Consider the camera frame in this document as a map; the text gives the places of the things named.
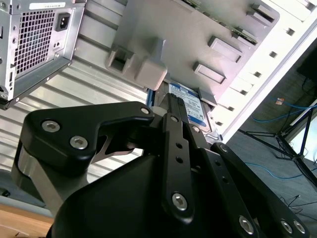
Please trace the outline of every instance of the cable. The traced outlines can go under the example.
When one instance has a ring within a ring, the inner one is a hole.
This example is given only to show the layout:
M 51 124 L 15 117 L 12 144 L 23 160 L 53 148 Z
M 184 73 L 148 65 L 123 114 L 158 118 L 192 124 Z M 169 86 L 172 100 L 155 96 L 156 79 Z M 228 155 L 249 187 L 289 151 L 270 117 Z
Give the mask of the cable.
M 280 116 L 280 117 L 277 117 L 277 118 L 274 118 L 274 119 L 270 119 L 270 120 L 259 120 L 259 119 L 254 118 L 253 116 L 251 116 L 251 117 L 252 117 L 252 119 L 253 119 L 254 121 L 256 121 L 256 122 L 267 123 L 267 122 L 271 122 L 271 121 L 279 120 L 279 119 L 281 119 L 281 118 L 288 117 L 288 116 L 290 116 L 290 115 L 292 115 L 292 114 L 300 113 L 300 112 L 302 112 L 302 111 L 304 111 L 304 109 L 298 110 L 298 111 L 293 112 L 293 113 L 288 113 L 288 114 L 285 114 L 285 115 L 282 115 L 282 116 Z
M 293 108 L 299 108 L 299 109 L 305 109 L 305 110 L 306 110 L 306 109 L 309 109 L 309 108 L 317 108 L 317 105 L 310 106 L 310 107 L 301 107 L 301 106 L 297 106 L 297 105 L 294 105 L 294 104 L 285 102 L 285 101 L 280 100 L 280 99 L 278 99 L 278 98 L 276 98 L 276 99 L 274 99 L 274 100 L 278 100 L 278 101 L 282 102 L 283 104 L 288 105 L 288 106 L 293 107 Z
M 304 204 L 301 204 L 301 205 L 295 205 L 295 206 L 291 206 L 291 207 L 301 207 L 301 206 L 311 205 L 311 204 L 315 204 L 315 203 L 317 203 L 317 201 L 316 202 L 304 203 Z
M 294 210 L 299 210 L 298 212 L 295 212 L 294 214 L 302 215 L 302 216 L 304 216 L 304 217 L 309 217 L 310 219 L 313 219 L 313 220 L 317 221 L 317 219 L 315 219 L 315 218 L 313 218 L 313 217 L 310 217 L 310 216 L 308 216 L 308 215 L 306 215 L 306 214 L 300 213 L 300 212 L 303 211 L 302 208 L 298 209 L 298 208 L 293 208 L 294 206 L 291 206 L 291 207 L 290 207 L 291 203 L 288 204 L 288 203 L 286 202 L 286 200 L 285 200 L 284 197 L 280 196 L 279 199 L 283 199 L 283 200 L 284 200 L 284 203 L 287 205 L 287 207 L 292 208 L 292 209 L 294 209 Z
M 310 218 L 310 219 L 313 219 L 314 221 L 317 221 L 317 219 L 315 219 L 315 218 L 313 218 L 313 217 L 310 217 L 310 216 L 308 216 L 308 215 L 305 215 L 305 214 L 303 214 L 303 213 L 298 213 L 298 215 L 301 215 L 301 216 L 304 216 L 304 217 L 308 217 L 308 218 Z
M 288 204 L 287 207 L 290 207 L 291 204 L 292 204 L 297 198 L 299 198 L 299 197 L 300 197 L 300 195 L 295 196 L 295 198 Z
M 292 177 L 288 177 L 288 178 L 284 178 L 284 177 L 279 177 L 279 176 L 276 176 L 274 175 L 270 170 L 268 170 L 267 168 L 261 166 L 261 165 L 257 165 L 257 164 L 253 164 L 253 163 L 245 163 L 246 165 L 252 165 L 252 166 L 256 166 L 256 167 L 260 167 L 264 170 L 266 170 L 272 177 L 276 178 L 276 179 L 295 179 L 295 178 L 298 178 L 300 176 L 303 176 L 303 174 L 300 174 L 300 175 L 296 175 L 296 176 L 292 176 Z

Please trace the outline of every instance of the metal panel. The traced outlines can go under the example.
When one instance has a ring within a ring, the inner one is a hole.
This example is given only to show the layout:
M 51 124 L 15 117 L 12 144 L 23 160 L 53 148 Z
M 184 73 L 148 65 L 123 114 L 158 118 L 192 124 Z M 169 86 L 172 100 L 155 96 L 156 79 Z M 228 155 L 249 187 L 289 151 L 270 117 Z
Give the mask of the metal panel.
M 0 169 L 12 167 L 23 120 L 29 112 L 127 101 L 145 103 L 147 94 L 141 87 L 112 77 L 105 67 L 107 49 L 112 45 L 123 10 L 124 5 L 115 0 L 88 0 L 72 66 L 12 108 L 0 110 Z M 130 155 L 90 165 L 88 181 L 110 173 L 141 153 L 135 150 Z

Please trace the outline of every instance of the gray plastic tab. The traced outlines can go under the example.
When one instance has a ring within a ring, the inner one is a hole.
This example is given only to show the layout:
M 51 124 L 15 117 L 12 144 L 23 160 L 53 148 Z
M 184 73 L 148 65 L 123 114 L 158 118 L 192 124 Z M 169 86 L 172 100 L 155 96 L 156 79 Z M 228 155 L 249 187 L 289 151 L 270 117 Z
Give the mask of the gray plastic tab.
M 270 10 L 258 4 L 253 5 L 248 15 L 264 26 L 272 25 L 275 20 Z
M 222 54 L 224 57 L 231 60 L 232 62 L 237 63 L 243 55 L 241 51 L 237 50 L 236 48 L 232 47 L 231 45 L 225 43 L 215 36 L 211 37 L 208 42 L 208 46 L 214 51 Z
M 214 96 L 211 93 L 204 91 L 202 88 L 198 89 L 198 94 L 199 94 L 200 100 L 202 100 L 203 102 L 214 107 L 218 105 Z
M 216 71 L 212 70 L 211 68 L 208 68 L 199 62 L 196 62 L 193 68 L 195 74 L 206 77 L 208 79 L 211 79 L 219 84 L 222 84 L 224 80 L 226 79 L 225 76 L 217 73 Z

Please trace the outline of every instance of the black metal bracket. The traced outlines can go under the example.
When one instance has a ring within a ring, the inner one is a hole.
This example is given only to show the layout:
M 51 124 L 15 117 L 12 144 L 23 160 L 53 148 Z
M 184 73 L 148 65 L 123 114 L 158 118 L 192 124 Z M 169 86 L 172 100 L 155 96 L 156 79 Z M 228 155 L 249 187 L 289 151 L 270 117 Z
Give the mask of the black metal bracket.
M 210 148 L 203 133 L 188 124 L 183 100 L 166 97 L 162 107 L 168 113 L 163 117 L 137 102 L 41 110 L 26 117 L 15 164 L 19 170 L 23 150 L 45 165 L 42 174 L 54 171 L 46 174 L 47 182 L 54 180 L 50 174 L 74 180 L 90 163 L 144 149 L 143 156 L 67 197 L 52 238 L 310 236 L 303 222 L 228 147 L 216 143 Z M 44 130 L 48 120 L 58 123 L 59 130 Z M 86 139 L 86 147 L 72 147 L 75 135 Z M 47 202 L 49 189 L 39 186 L 37 173 L 29 174 Z

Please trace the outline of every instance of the silver metal plate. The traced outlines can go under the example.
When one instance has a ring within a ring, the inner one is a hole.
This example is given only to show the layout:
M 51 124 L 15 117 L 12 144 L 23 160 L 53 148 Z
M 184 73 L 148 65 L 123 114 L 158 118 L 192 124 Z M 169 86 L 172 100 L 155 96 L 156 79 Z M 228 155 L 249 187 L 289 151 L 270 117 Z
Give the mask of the silver metal plate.
M 141 62 L 144 57 L 150 56 L 155 37 L 166 40 L 162 61 L 171 78 L 191 89 L 201 87 L 210 90 L 217 100 L 274 27 L 279 14 L 259 0 L 217 0 L 201 4 L 203 11 L 210 15 L 208 17 L 195 9 L 189 11 L 179 1 L 130 0 L 114 43 L 134 52 Z M 270 26 L 264 26 L 247 15 L 255 3 L 265 6 L 274 16 Z M 233 37 L 232 29 L 238 27 L 256 37 L 256 46 L 247 46 Z M 217 37 L 242 52 L 242 57 L 233 62 L 214 51 L 208 46 L 211 37 Z M 219 84 L 196 75 L 193 71 L 196 62 L 224 75 L 226 80 Z M 134 80 L 139 66 L 137 62 L 132 64 L 125 74 L 126 78 Z

